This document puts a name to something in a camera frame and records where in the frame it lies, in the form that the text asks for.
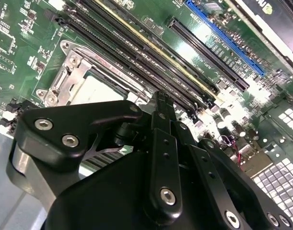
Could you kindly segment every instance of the black pcie slot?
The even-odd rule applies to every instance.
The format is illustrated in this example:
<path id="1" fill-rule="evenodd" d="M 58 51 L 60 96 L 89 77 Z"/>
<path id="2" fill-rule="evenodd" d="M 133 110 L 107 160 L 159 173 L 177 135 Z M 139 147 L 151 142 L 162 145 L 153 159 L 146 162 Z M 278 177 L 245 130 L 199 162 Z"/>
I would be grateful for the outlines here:
<path id="1" fill-rule="evenodd" d="M 161 76 L 161 79 L 163 79 L 166 83 L 168 83 L 167 80 L 169 80 L 169 84 L 173 85 L 175 88 L 183 88 L 183 95 L 185 95 L 193 102 L 199 103 L 199 98 L 202 96 L 196 93 L 196 85 L 194 85 L 190 81 L 190 84 L 187 84 L 188 79 L 186 78 L 185 79 L 187 81 L 184 82 L 184 76 L 181 75 L 176 69 L 169 69 L 170 66 L 166 65 L 166 62 L 163 60 L 163 58 L 158 57 L 158 55 L 157 57 L 150 55 L 151 49 L 147 49 L 148 52 L 145 53 L 145 50 L 141 49 L 142 45 L 138 39 L 132 40 L 129 37 L 129 34 L 123 32 L 122 28 L 119 29 L 117 33 L 106 29 L 100 22 L 98 22 L 95 18 L 93 18 L 87 12 L 82 11 L 81 9 L 76 9 L 75 17 L 85 23 L 88 27 L 102 33 L 108 40 L 110 40 L 110 42 L 117 44 L 122 52 L 130 54 L 132 58 L 140 60 L 144 59 L 145 61 L 147 61 L 145 57 L 147 57 L 147 59 L 150 59 L 151 61 L 148 61 L 149 64 L 147 68 L 149 68 L 149 70 L 152 71 L 153 74 L 156 73 L 157 76 Z"/>
<path id="2" fill-rule="evenodd" d="M 96 4 L 93 0 L 78 0 L 80 4 Z M 138 26 L 141 30 L 144 31 L 144 33 L 147 34 L 147 37 L 154 41 L 160 48 L 162 48 L 165 52 L 167 52 L 172 59 L 177 61 L 184 69 L 186 69 L 190 74 L 192 74 L 196 79 L 203 82 L 205 85 L 210 88 L 211 91 L 213 91 L 215 94 L 219 93 L 219 89 L 211 82 L 209 79 L 207 79 L 205 76 L 203 76 L 201 73 L 199 73 L 196 68 L 190 64 L 188 61 L 186 61 L 184 58 L 182 58 L 176 51 L 174 51 L 171 47 L 169 47 L 165 42 L 163 42 L 158 36 L 156 36 L 147 26 L 145 26 L 143 23 L 141 23 L 137 18 L 135 18 L 132 14 L 130 14 L 124 7 L 120 6 L 118 3 L 116 3 L 114 0 L 102 0 L 101 1 L 105 6 L 108 6 L 110 9 L 113 10 L 113 12 L 116 12 L 118 16 L 120 16 L 122 19 L 124 19 L 127 22 L 130 22 L 132 24 L 135 24 Z"/>
<path id="3" fill-rule="evenodd" d="M 241 92 L 249 88 L 244 79 L 236 74 L 226 63 L 224 63 L 212 50 L 203 44 L 192 34 L 181 22 L 173 18 L 168 26 L 185 43 L 191 46 L 201 57 L 206 58 L 212 65 L 217 66 L 224 73 L 225 78 Z"/>
<path id="4" fill-rule="evenodd" d="M 120 34 L 123 38 L 126 38 L 126 40 L 136 45 L 138 48 L 142 50 L 143 49 L 147 50 L 147 55 L 151 57 L 152 60 L 156 61 L 162 68 L 164 68 L 164 71 L 166 73 L 169 73 L 169 75 L 173 76 L 173 79 L 177 79 L 176 81 L 182 82 L 183 83 L 181 84 L 182 86 L 184 86 L 184 84 L 186 85 L 187 89 L 184 89 L 184 90 L 188 91 L 190 95 L 193 95 L 195 98 L 197 98 L 196 94 L 199 94 L 198 97 L 203 98 L 205 103 L 211 97 L 211 96 L 208 96 L 207 98 L 205 98 L 204 91 L 202 91 L 196 84 L 194 84 L 186 76 L 184 76 L 183 73 L 180 72 L 180 70 L 175 68 L 167 60 L 165 60 L 159 54 L 157 54 L 156 51 L 154 51 L 147 44 L 141 41 L 140 38 L 138 38 L 135 34 L 133 34 L 122 23 L 120 23 L 118 20 L 115 20 L 110 14 L 108 14 L 105 10 L 103 10 L 96 2 L 94 2 L 93 0 L 80 0 L 79 3 L 84 8 L 87 8 L 90 12 L 93 12 L 94 14 L 96 14 L 97 17 L 100 17 L 101 19 L 108 22 L 115 29 L 117 29 L 117 33 Z"/>
<path id="5" fill-rule="evenodd" d="M 193 113 L 195 110 L 194 105 L 192 105 L 190 102 L 186 101 L 182 96 L 172 89 L 169 85 L 165 85 L 164 82 L 161 82 L 157 79 L 151 78 L 153 80 L 150 81 L 150 76 L 145 73 L 143 70 L 137 67 L 136 64 L 134 64 L 134 60 L 130 60 L 126 55 L 123 55 L 119 51 L 115 50 L 113 47 L 111 47 L 109 44 L 107 44 L 105 41 L 100 39 L 96 34 L 94 34 L 92 31 L 90 31 L 86 26 L 84 26 L 81 23 L 78 23 L 75 20 L 69 19 L 69 20 L 63 20 L 61 19 L 59 21 L 59 24 L 66 25 L 71 30 L 78 33 L 81 37 L 83 37 L 86 41 L 88 41 L 90 44 L 96 45 L 101 50 L 108 53 L 111 57 L 113 57 L 120 65 L 128 69 L 130 72 L 132 72 L 135 76 L 138 76 L 143 81 L 145 81 L 147 84 L 154 87 L 156 90 L 164 89 L 169 93 L 169 95 L 176 101 L 179 106 L 184 108 L 189 113 Z"/>

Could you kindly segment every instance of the screw hole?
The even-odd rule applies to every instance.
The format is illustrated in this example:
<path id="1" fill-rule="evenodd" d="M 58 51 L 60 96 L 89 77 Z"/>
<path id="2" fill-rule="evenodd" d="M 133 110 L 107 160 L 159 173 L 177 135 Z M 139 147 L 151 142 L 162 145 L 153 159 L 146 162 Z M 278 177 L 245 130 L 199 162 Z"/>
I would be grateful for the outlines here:
<path id="1" fill-rule="evenodd" d="M 63 43 L 62 47 L 63 47 L 64 49 L 68 49 L 68 48 L 70 47 L 70 45 L 69 45 L 68 43 Z"/>
<path id="2" fill-rule="evenodd" d="M 164 153 L 164 158 L 166 158 L 167 160 L 170 159 L 170 154 L 168 154 L 168 153 L 165 152 Z"/>
<path id="3" fill-rule="evenodd" d="M 208 175 L 212 178 L 215 179 L 215 175 L 212 172 L 209 172 Z"/>

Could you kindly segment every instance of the electronic component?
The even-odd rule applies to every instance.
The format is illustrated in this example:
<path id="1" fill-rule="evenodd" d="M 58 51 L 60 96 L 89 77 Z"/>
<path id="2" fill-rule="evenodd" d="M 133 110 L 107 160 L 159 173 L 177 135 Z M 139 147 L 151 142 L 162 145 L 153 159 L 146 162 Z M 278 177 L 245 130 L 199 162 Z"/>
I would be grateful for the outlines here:
<path id="1" fill-rule="evenodd" d="M 227 85 L 221 80 L 221 81 L 219 81 L 218 83 L 218 86 L 220 87 L 220 88 L 222 88 L 222 89 L 226 89 L 227 88 Z"/>
<path id="2" fill-rule="evenodd" d="M 176 0 L 176 2 L 177 2 L 179 5 L 182 5 L 182 4 L 184 4 L 185 0 Z"/>
<path id="3" fill-rule="evenodd" d="M 246 135 L 245 130 L 243 129 L 243 127 L 239 123 L 233 122 L 233 126 L 234 126 L 236 132 L 239 134 L 239 136 L 244 137 Z"/>
<path id="4" fill-rule="evenodd" d="M 155 34 L 161 36 L 164 33 L 164 29 L 158 25 L 156 25 L 151 18 L 145 18 L 144 21 L 145 25 L 149 27 Z"/>
<path id="5" fill-rule="evenodd" d="M 45 69 L 45 63 L 43 63 L 43 62 L 41 62 L 41 61 L 38 61 L 37 63 L 36 63 L 36 71 L 37 72 L 39 72 L 39 73 L 41 73 L 44 69 Z"/>
<path id="6" fill-rule="evenodd" d="M 212 13 L 212 12 L 221 13 L 221 12 L 223 12 L 223 9 L 221 8 L 221 6 L 219 6 L 219 4 L 216 3 L 216 2 L 207 2 L 207 3 L 205 3 L 204 8 L 209 13 Z"/>
<path id="7" fill-rule="evenodd" d="M 218 128 L 224 128 L 226 126 L 221 117 L 217 117 L 214 121 Z"/>
<path id="8" fill-rule="evenodd" d="M 38 108 L 38 106 L 31 101 L 25 100 L 20 103 L 16 99 L 12 99 L 11 102 L 6 105 L 5 111 L 2 114 L 2 119 L 0 120 L 0 132 L 13 135 L 18 119 L 23 112 L 35 108 Z"/>
<path id="9" fill-rule="evenodd" d="M 224 109 L 221 112 L 221 115 L 222 115 L 224 121 L 226 121 L 226 122 L 231 122 L 232 121 L 232 116 L 227 110 Z"/>
<path id="10" fill-rule="evenodd" d="M 15 38 L 0 29 L 0 50 L 9 54 L 14 46 Z"/>
<path id="11" fill-rule="evenodd" d="M 155 25 L 153 28 L 154 33 L 156 33 L 158 36 L 161 36 L 164 33 L 164 29 L 160 26 Z"/>
<path id="12" fill-rule="evenodd" d="M 171 31 L 178 35 L 184 42 L 191 46 L 197 54 L 212 63 L 221 75 L 223 75 L 232 85 L 234 85 L 241 92 L 249 88 L 246 83 L 237 73 L 235 73 L 226 63 L 224 63 L 211 49 L 206 47 L 192 32 L 190 32 L 181 22 L 173 18 L 168 26 Z"/>
<path id="13" fill-rule="evenodd" d="M 151 18 L 145 18 L 144 21 L 145 25 L 149 27 L 150 29 L 153 29 L 155 27 L 155 23 Z"/>
<path id="14" fill-rule="evenodd" d="M 34 11 L 29 11 L 27 13 L 28 18 L 30 18 L 31 20 L 35 20 L 36 19 L 36 13 Z"/>
<path id="15" fill-rule="evenodd" d="M 257 63 L 248 58 L 244 52 L 231 41 L 231 39 L 223 33 L 207 16 L 194 4 L 192 0 L 186 0 L 186 5 L 197 14 L 247 65 L 249 65 L 257 74 L 263 76 L 265 72 L 258 66 Z"/>
<path id="16" fill-rule="evenodd" d="M 254 129 L 249 129 L 247 133 L 252 140 L 259 140 L 258 132 L 256 132 Z"/>
<path id="17" fill-rule="evenodd" d="M 51 11 L 50 9 L 45 9 L 44 11 L 44 17 L 50 21 L 53 22 L 58 18 L 58 15 L 55 14 L 53 11 Z"/>

